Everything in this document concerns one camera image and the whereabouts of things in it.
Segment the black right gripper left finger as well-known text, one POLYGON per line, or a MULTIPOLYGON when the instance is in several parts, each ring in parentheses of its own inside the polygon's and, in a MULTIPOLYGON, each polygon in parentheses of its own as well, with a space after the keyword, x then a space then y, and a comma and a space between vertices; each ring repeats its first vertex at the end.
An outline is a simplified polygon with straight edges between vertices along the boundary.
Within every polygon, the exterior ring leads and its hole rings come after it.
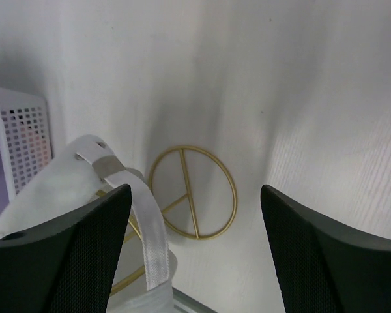
POLYGON ((0 239, 0 312, 105 312, 131 204, 121 185, 0 239))

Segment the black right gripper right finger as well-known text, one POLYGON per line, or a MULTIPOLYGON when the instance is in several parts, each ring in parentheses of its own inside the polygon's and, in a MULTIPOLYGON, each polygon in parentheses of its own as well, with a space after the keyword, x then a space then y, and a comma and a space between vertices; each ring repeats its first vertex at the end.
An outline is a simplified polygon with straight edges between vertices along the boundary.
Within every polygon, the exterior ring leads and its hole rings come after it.
POLYGON ((270 185, 261 189, 261 210, 286 312, 391 312, 391 239, 270 185))

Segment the white baseball cap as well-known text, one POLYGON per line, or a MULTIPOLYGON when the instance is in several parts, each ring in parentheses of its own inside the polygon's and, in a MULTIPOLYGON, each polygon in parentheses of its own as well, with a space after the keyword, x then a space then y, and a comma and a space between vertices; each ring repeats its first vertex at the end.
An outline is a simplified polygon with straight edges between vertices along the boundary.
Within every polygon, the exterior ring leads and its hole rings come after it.
POLYGON ((0 239, 71 212, 88 203, 98 190, 128 184, 132 210, 142 239, 147 290, 129 291, 108 303, 108 312, 173 312, 172 255, 164 219, 138 171, 124 167, 111 148, 84 135, 56 156, 0 214, 0 239))

